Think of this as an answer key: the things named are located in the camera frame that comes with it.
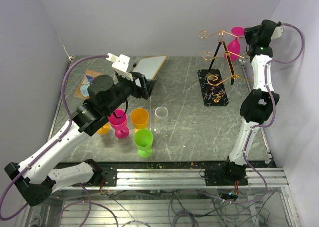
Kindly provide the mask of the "pink wine glass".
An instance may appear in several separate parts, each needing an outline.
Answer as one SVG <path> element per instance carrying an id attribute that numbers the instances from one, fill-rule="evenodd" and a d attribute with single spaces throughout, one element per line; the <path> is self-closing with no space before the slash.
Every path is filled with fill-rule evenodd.
<path id="1" fill-rule="evenodd" d="M 239 54 L 241 51 L 241 45 L 238 39 L 244 36 L 244 28 L 240 26 L 236 26 L 231 29 L 231 33 L 229 32 L 224 32 L 224 33 L 234 37 L 234 39 L 227 45 L 227 49 L 230 52 L 230 60 L 236 61 L 239 59 Z"/>
<path id="2" fill-rule="evenodd" d="M 115 130 L 115 136 L 118 139 L 124 139 L 129 135 L 127 127 L 127 116 L 124 110 L 116 109 L 108 118 L 110 125 Z"/>

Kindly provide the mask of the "clear wine glass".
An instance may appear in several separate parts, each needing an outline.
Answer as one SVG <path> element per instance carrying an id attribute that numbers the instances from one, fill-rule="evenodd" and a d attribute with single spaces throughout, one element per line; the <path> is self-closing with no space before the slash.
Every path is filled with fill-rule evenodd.
<path id="1" fill-rule="evenodd" d="M 164 128 L 168 121 L 168 110 L 166 107 L 160 106 L 155 109 L 154 113 L 154 131 L 157 134 L 163 134 Z"/>

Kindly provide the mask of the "yellow wine glass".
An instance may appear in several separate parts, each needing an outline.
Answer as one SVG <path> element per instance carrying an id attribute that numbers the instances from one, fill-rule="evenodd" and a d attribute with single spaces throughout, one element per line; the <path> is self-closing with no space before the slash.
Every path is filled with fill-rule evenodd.
<path id="1" fill-rule="evenodd" d="M 134 126 L 134 133 L 141 129 L 147 129 L 149 123 L 149 113 L 143 108 L 135 109 L 131 112 L 131 122 Z"/>
<path id="2" fill-rule="evenodd" d="M 103 125 L 98 131 L 97 134 L 99 135 L 105 135 L 109 132 L 110 130 L 110 125 L 107 123 L 105 125 Z"/>

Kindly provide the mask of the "green wine glass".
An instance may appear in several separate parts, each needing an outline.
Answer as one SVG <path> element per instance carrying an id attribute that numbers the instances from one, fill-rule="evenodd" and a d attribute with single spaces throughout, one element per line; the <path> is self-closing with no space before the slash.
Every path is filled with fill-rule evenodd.
<path id="1" fill-rule="evenodd" d="M 137 148 L 137 153 L 141 158 L 151 156 L 153 149 L 153 134 L 148 129 L 140 129 L 134 134 L 134 143 Z"/>

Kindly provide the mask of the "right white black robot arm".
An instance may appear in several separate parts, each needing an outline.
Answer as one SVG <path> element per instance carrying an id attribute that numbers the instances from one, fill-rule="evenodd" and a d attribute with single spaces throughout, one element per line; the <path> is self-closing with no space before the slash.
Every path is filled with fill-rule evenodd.
<path id="1" fill-rule="evenodd" d="M 247 158 L 253 140 L 266 122 L 279 101 L 279 94 L 271 84 L 271 65 L 273 50 L 270 42 L 283 34 L 280 22 L 263 20 L 260 25 L 244 29 L 246 51 L 253 68 L 253 89 L 240 108 L 242 124 L 235 146 L 222 165 L 221 182 L 230 185 L 240 182 L 245 176 Z"/>

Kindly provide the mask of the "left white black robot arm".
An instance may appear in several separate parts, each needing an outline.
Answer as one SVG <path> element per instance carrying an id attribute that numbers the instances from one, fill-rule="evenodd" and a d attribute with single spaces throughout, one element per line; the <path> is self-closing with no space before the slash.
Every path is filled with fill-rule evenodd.
<path id="1" fill-rule="evenodd" d="M 56 169 L 56 165 L 71 149 L 93 136 L 115 115 L 128 98 L 149 99 L 155 81 L 138 72 L 130 78 L 116 75 L 118 82 L 108 75 L 97 76 L 88 86 L 89 98 L 72 113 L 54 137 L 36 153 L 20 163 L 9 163 L 5 172 L 28 205 L 36 206 L 53 192 L 77 183 L 95 186 L 105 178 L 106 171 L 93 159 L 79 165 Z"/>

